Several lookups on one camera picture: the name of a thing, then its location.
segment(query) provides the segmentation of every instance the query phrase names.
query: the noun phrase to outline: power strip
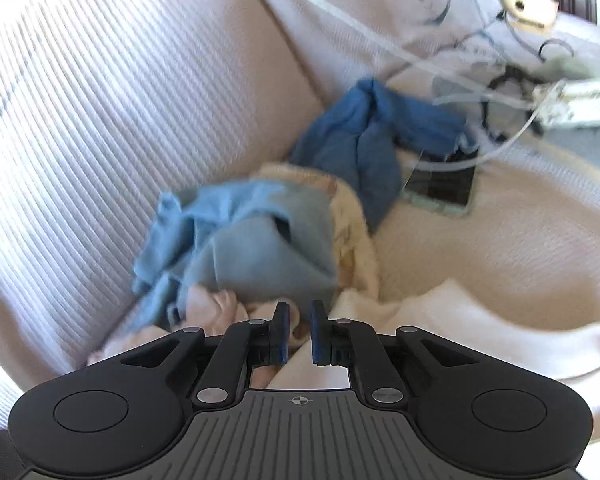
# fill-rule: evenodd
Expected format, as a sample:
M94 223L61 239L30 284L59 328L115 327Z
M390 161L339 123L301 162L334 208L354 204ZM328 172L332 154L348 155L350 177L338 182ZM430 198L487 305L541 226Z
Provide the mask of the power strip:
M557 86L559 92L547 98ZM600 79L538 85L533 101L540 108L536 120L547 130L600 126Z

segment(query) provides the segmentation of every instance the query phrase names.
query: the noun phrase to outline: clothing pile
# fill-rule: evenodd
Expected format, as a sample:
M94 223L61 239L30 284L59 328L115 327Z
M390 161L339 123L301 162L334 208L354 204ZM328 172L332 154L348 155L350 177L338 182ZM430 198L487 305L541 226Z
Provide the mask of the clothing pile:
M270 319L280 299L299 347L313 300L329 309L348 289L378 299L370 234L403 185L396 149L444 157L469 144L463 117L361 80L309 127L290 164L163 193L134 264L138 305L90 364L183 326L219 335Z

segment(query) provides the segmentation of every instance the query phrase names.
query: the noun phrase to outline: sofa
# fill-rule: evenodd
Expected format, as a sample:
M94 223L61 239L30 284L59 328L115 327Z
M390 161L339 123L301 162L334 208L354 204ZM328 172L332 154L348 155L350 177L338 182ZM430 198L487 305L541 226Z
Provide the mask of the sofa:
M452 83L401 51L481 83L505 61L537 67L500 8L0 0L0 427L22 391L84 366L133 307L132 263L162 190L283 160L362 77L424 100ZM561 15L553 34L599 59L600 28ZM374 243L381 301L453 279L507 322L584 329L600 345L600 172L537 139L478 170L469 215L398 200ZM597 382L579 391L600 439L600 363L578 368L588 374Z

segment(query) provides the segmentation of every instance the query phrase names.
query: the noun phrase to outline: blue cloth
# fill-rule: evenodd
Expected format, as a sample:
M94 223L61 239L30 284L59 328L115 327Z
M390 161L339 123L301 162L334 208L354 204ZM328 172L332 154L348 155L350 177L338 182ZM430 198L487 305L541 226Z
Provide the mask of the blue cloth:
M309 127L289 162L347 182L373 232L402 188L395 147L444 156L463 137L464 118L363 79Z
M238 300L289 298L308 314L338 283L326 193L292 182L249 180L163 193L134 264L144 295L130 329L183 319L189 285Z

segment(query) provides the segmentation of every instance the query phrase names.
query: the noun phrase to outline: white cable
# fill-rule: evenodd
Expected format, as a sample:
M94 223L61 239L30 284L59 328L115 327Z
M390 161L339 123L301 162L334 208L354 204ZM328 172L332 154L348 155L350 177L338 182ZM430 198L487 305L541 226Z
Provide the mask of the white cable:
M480 103L484 101L490 101L491 99L483 94L451 94L433 99L431 104L435 106L446 105L452 103ZM524 106L516 106L519 110L533 110L534 105L529 102Z
M408 50L403 49L401 46L396 45L393 41L380 36L378 33L373 31L371 28L367 27L366 25L364 25L362 22L359 22L353 16L351 16L350 14L347 14L339 7L336 7L335 5L330 4L326 0L306 0L306 1L308 1L311 4L314 4L316 7L324 10L325 12L329 13L331 16L340 20L341 22L346 23L347 25L349 25L349 27L353 28L354 30L356 30L360 34L362 34L365 38L378 44L379 46L384 48L387 52L390 52L391 54L393 54L396 57L399 57L410 63L417 64L417 66L419 68L422 68L423 70L426 70L427 72L430 72L430 73L440 76L440 77L444 77L449 81L453 81L469 90L472 90L473 92L477 92L478 94L484 95L485 97L488 97L490 100L499 101L499 102L506 104L512 108L520 108L523 110L529 109L529 104L526 101L517 99L515 97L507 96L500 92L495 92L493 90L489 90L486 86L481 85L480 83L471 81L470 79L467 79L465 77L448 72L442 68L435 66L433 63L429 62L428 60L419 58L418 56L416 56L415 54L412 54Z
M484 164L485 162L493 160L494 158L500 156L503 152L508 150L518 141L522 134L526 132L526 129L529 126L531 126L531 123L538 116L540 110L550 101L553 101L554 98L560 93L562 88L563 85L557 84L551 90L549 90L547 92L546 97L540 102L538 108L536 108L536 111L534 111L531 114L531 117L529 117L529 120L525 123L524 126L522 126L520 131L516 133L513 137L511 137L509 140L507 140L507 142L504 142L503 145L501 145L496 150L486 153L485 155L472 158L471 160L460 160L458 162L418 162L416 164L415 169L418 171L430 171L432 173L451 173L452 171L468 170L469 168L473 168L474 166L478 166L480 164Z

